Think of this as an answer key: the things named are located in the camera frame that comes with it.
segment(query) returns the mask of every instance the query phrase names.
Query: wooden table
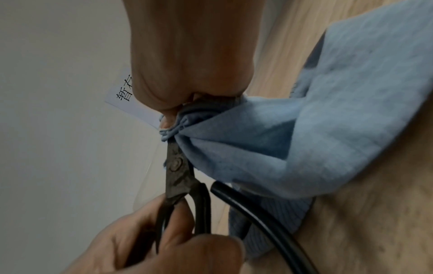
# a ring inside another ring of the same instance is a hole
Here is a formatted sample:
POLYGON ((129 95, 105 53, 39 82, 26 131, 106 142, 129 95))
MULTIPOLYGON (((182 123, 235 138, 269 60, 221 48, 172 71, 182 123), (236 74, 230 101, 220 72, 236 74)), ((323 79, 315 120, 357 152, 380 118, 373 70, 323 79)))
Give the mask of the wooden table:
MULTIPOLYGON (((250 95, 286 98, 331 22, 394 0, 288 0, 250 95)), ((227 232, 222 219, 219 232, 227 232)), ((433 273, 433 98, 398 140, 338 192, 318 197, 296 234, 322 274, 433 273)), ((242 273, 291 273, 276 251, 242 273)))

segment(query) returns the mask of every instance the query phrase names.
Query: black hose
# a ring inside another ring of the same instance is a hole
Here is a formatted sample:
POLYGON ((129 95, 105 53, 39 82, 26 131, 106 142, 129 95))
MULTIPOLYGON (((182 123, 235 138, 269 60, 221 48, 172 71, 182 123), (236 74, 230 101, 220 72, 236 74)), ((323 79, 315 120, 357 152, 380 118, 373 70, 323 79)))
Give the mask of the black hose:
POLYGON ((257 226, 279 250, 293 274, 318 274, 318 271, 293 236, 268 212, 253 203, 249 198, 219 181, 212 184, 211 192, 257 226))

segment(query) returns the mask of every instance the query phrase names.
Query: white tag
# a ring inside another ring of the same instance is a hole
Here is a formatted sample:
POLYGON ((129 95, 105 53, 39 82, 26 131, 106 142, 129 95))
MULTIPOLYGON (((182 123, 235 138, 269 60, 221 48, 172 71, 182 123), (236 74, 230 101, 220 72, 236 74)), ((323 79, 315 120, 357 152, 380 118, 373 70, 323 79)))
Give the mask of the white tag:
POLYGON ((156 129, 159 128, 161 114, 140 103, 133 95, 132 75, 129 66, 122 68, 114 86, 109 90, 105 102, 137 117, 156 129))

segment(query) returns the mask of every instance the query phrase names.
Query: human hand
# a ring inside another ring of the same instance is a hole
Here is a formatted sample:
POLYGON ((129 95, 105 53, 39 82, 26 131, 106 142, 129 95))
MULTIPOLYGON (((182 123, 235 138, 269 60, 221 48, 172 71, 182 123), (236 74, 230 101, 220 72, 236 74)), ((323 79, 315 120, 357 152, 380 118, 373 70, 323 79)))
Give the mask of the human hand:
POLYGON ((239 96, 254 72, 264 0, 123 0, 134 96, 170 127, 195 93, 239 96))
POLYGON ((220 235, 192 237, 194 218, 185 200, 173 211, 159 246, 146 259, 125 268, 142 231, 155 228, 161 195, 102 230, 89 248, 62 274, 238 274, 244 261, 241 241, 220 235))

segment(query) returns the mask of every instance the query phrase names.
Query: scissors handle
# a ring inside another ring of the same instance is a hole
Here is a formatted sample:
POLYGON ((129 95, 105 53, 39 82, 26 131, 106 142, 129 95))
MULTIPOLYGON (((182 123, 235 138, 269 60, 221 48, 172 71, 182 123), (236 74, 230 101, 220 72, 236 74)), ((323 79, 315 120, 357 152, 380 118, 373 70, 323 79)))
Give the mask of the scissors handle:
MULTIPOLYGON (((191 188, 189 195, 193 198, 195 204, 195 229, 194 235, 211 233, 211 197, 207 187, 203 183, 199 183, 191 188)), ((175 209, 176 203, 180 199, 173 202, 172 200, 165 200, 159 208, 158 217, 156 222, 156 248, 159 253, 159 245, 161 243, 162 235, 167 229, 170 221, 171 214, 175 209)))

